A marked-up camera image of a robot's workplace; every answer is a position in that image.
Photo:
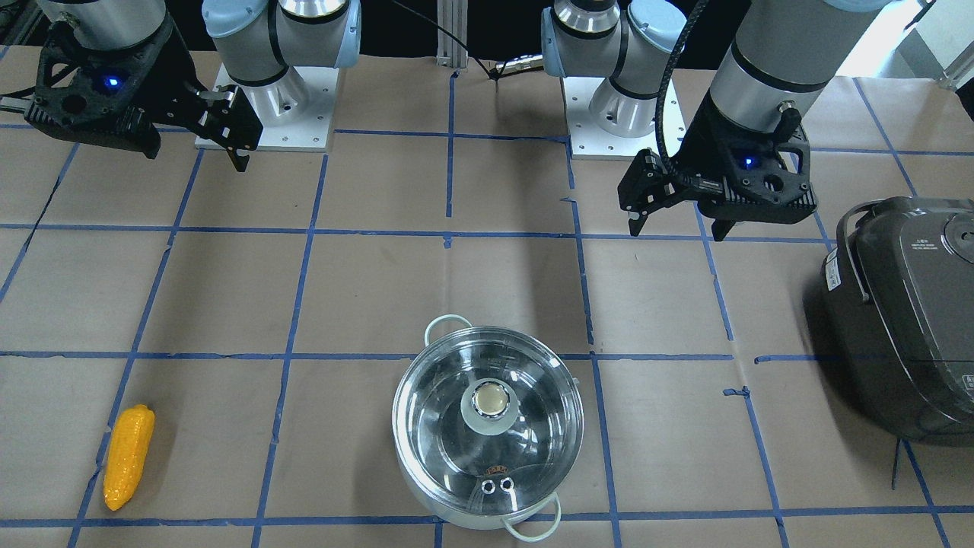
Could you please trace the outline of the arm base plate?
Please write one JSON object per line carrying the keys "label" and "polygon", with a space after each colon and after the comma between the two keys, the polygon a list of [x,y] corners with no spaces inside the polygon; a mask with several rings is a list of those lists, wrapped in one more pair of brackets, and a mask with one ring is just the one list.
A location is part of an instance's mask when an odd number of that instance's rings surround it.
{"label": "arm base plate", "polygon": [[278,82],[244,87],[262,125],[258,151],[327,153],[342,72],[290,67]]}
{"label": "arm base plate", "polygon": [[562,79],[571,156],[630,160],[640,150],[657,152],[655,100],[624,96],[606,78]]}

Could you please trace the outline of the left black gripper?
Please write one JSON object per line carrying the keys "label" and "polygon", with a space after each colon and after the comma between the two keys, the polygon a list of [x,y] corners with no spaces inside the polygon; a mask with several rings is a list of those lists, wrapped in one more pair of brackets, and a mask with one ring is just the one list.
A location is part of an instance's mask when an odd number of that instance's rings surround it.
{"label": "left black gripper", "polygon": [[678,202],[697,202],[714,219],[711,237],[724,242],[739,221],[793,225],[814,214],[810,146],[792,100],[772,111],[772,131],[756,132],[728,120],[704,97],[679,151],[642,149],[618,184],[629,233],[640,235],[648,215]]}

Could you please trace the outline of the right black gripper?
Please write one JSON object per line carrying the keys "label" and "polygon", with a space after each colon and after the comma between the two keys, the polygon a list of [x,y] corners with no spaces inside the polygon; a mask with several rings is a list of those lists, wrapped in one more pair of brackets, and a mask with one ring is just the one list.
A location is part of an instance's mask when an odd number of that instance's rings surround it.
{"label": "right black gripper", "polygon": [[161,149],[156,124],[191,128],[223,148],[236,171],[263,132],[243,87],[206,91],[172,20],[119,51],[82,46],[80,31],[53,22],[40,53],[33,96],[22,117],[55,139],[132,151],[149,160]]}

